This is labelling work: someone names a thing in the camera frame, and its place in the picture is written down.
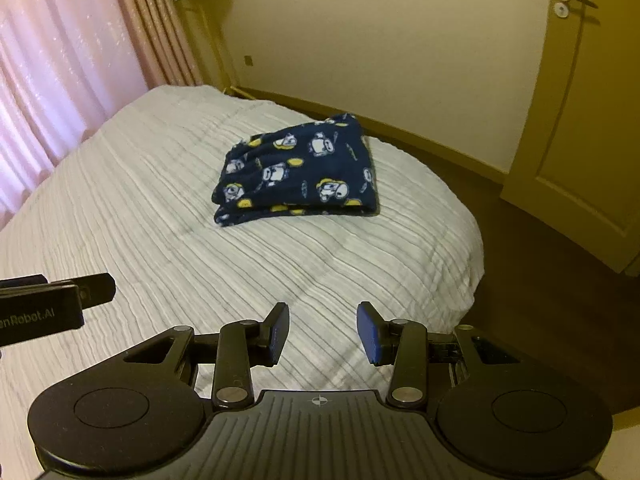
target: metal screw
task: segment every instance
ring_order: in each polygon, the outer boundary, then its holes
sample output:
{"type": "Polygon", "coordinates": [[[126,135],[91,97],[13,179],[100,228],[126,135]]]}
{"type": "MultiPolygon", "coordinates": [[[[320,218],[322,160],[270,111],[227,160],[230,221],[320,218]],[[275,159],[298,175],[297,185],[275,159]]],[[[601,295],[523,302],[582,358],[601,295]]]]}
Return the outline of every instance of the metal screw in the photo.
{"type": "Polygon", "coordinates": [[[222,402],[240,402],[241,400],[245,400],[247,395],[248,393],[245,389],[236,386],[220,388],[216,393],[216,397],[222,402]]]}
{"type": "Polygon", "coordinates": [[[398,402],[417,402],[422,398],[422,392],[418,388],[403,386],[402,388],[393,390],[391,396],[398,402]]]}

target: door panel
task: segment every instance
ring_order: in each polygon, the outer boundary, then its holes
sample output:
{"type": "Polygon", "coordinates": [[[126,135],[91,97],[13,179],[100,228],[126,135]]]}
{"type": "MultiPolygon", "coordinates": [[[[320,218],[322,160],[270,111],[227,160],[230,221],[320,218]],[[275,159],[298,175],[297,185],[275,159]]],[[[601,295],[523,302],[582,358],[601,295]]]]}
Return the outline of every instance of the door panel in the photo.
{"type": "Polygon", "coordinates": [[[640,252],[640,0],[557,1],[502,197],[620,271],[640,252]]]}

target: striped bedsheet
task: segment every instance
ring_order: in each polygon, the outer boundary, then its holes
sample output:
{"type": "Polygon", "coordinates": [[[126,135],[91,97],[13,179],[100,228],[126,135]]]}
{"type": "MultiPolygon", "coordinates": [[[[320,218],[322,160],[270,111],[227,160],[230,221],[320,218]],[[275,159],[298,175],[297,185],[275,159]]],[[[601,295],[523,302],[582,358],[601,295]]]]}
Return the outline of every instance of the striped bedsheet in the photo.
{"type": "MultiPolygon", "coordinates": [[[[273,218],[214,224],[211,191],[241,138],[308,121],[210,87],[156,88],[110,119],[56,169],[0,232],[0,278],[58,280],[110,272],[118,292],[83,329],[2,349],[3,478],[41,471],[26,427],[51,384],[178,324],[217,332],[262,319],[277,301],[291,326],[280,364],[254,368],[263,388],[378,388],[355,325],[368,300],[386,317],[450,332],[483,273],[471,213],[429,168],[370,138],[380,197],[372,218],[273,218]]],[[[212,367],[198,392],[210,394],[212,367]]]]}

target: blanket fold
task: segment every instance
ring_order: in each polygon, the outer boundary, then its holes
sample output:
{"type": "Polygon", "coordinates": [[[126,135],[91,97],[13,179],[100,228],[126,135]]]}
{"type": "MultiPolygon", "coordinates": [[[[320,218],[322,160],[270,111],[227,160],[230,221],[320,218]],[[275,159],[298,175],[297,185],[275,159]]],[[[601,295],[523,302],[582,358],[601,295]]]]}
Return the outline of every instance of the blanket fold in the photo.
{"type": "Polygon", "coordinates": [[[225,158],[211,197],[222,226],[273,216],[378,210],[360,123],[351,114],[252,136],[225,158]]]}

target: brown curtain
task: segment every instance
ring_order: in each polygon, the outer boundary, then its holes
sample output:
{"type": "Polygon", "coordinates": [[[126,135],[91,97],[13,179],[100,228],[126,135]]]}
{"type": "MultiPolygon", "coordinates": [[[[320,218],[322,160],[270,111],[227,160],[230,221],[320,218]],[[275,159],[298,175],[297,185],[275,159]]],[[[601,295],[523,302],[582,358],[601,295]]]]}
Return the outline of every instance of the brown curtain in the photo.
{"type": "Polygon", "coordinates": [[[171,0],[118,0],[149,88],[195,86],[202,76],[171,0]]]}

